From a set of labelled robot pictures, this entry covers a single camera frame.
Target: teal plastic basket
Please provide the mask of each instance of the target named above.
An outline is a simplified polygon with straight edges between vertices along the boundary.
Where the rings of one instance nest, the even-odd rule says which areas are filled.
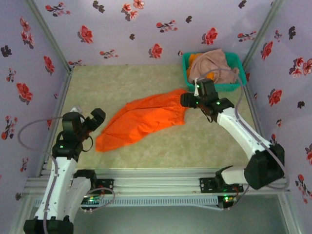
[[[190,58],[191,54],[197,54],[197,53],[185,53],[183,55],[183,74],[184,74],[185,83],[186,83],[189,91],[194,92],[195,86],[188,82],[188,77],[186,74],[186,70],[189,68],[189,58]],[[230,53],[230,52],[225,52],[224,54],[225,54],[228,66],[231,68],[237,67],[239,69],[238,76],[240,77],[243,85],[245,85],[246,84],[246,75],[245,75],[243,65],[242,65],[238,55],[235,53]],[[217,92],[231,92],[231,91],[234,91],[235,89],[237,89],[240,86],[240,83],[237,80],[235,84],[215,84],[214,86],[215,86],[215,90]]]

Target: beige cloth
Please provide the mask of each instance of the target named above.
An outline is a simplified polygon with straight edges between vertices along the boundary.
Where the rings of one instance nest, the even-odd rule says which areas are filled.
[[[198,78],[206,72],[216,68],[231,70],[227,64],[226,57],[222,49],[206,52],[194,60],[191,66],[190,76],[188,78],[189,83],[192,84],[195,78]],[[239,73],[238,68],[234,68],[232,71],[237,75]],[[232,73],[226,71],[215,71],[213,81],[215,84],[230,84],[236,82],[236,77]]]

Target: orange cloth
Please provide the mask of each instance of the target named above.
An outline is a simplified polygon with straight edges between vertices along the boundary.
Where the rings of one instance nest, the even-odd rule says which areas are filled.
[[[187,74],[187,78],[190,77],[190,73],[191,73],[191,67],[192,67],[192,63],[194,62],[194,60],[201,56],[203,53],[199,53],[199,54],[191,54],[190,58],[189,58],[189,68],[186,70],[186,74]],[[211,72],[206,76],[207,79],[212,79],[214,80],[215,76],[214,73]]]
[[[187,108],[180,104],[177,89],[127,103],[107,124],[96,140],[96,151],[106,152],[140,141],[149,133],[184,124]]]

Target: lavender wall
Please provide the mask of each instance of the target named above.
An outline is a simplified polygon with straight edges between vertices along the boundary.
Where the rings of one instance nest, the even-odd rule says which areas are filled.
[[[66,70],[22,1],[2,2],[0,21],[0,233],[5,234],[27,178],[37,176],[40,158],[19,145],[17,133],[26,123],[53,114]],[[43,122],[21,137],[42,149],[48,131]]]
[[[306,233],[312,230],[311,14],[310,0],[286,0],[247,69],[265,135],[285,148]]]
[[[67,61],[86,65],[176,64],[216,48],[243,60],[272,1],[34,0]]]

